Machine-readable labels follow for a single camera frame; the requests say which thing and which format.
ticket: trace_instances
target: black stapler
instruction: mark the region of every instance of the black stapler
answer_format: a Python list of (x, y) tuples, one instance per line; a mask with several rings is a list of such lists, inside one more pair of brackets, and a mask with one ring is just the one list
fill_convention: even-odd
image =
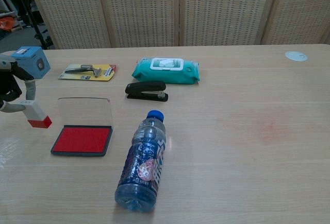
[(125, 93), (128, 99), (146, 99), (156, 101), (167, 101), (168, 94), (164, 93), (166, 85), (163, 81), (135, 82), (127, 85)]

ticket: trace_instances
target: blue bottle cap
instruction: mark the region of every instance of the blue bottle cap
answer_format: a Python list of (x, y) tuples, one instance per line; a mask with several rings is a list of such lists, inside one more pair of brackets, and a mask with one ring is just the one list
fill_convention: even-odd
[(151, 110), (150, 112), (148, 112), (148, 115), (146, 116), (146, 118), (149, 118), (149, 117), (154, 117), (154, 118), (160, 120), (161, 122), (164, 121), (164, 115), (160, 111), (157, 111), (157, 110)]

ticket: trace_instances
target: plastic bottle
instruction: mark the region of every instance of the plastic bottle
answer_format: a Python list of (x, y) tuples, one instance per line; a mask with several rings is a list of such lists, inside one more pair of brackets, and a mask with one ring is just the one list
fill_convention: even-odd
[(166, 143), (163, 120), (161, 112), (150, 111), (134, 134), (115, 192), (126, 209), (147, 212), (156, 203)]

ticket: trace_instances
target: teal wet wipes pack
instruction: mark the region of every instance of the teal wet wipes pack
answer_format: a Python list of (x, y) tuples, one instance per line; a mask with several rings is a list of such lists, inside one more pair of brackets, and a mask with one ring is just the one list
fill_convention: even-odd
[(132, 74), (139, 81), (194, 84), (199, 81), (198, 63), (182, 58), (142, 58)]

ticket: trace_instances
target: wooden table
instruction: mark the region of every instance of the wooden table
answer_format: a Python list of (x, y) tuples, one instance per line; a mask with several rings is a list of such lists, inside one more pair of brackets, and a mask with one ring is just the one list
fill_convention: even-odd
[[(287, 59), (304, 52), (305, 62)], [(52, 69), (36, 100), (51, 117), (30, 127), (0, 113), (0, 223), (329, 223), (330, 46), (272, 45), (45, 51)], [(168, 102), (126, 99), (141, 57), (200, 63), (199, 84), (168, 84)], [(58, 80), (69, 63), (112, 63), (110, 82)], [(111, 100), (114, 133), (101, 158), (50, 154), (59, 97)], [(130, 141), (150, 109), (167, 148), (154, 212), (116, 205)]]

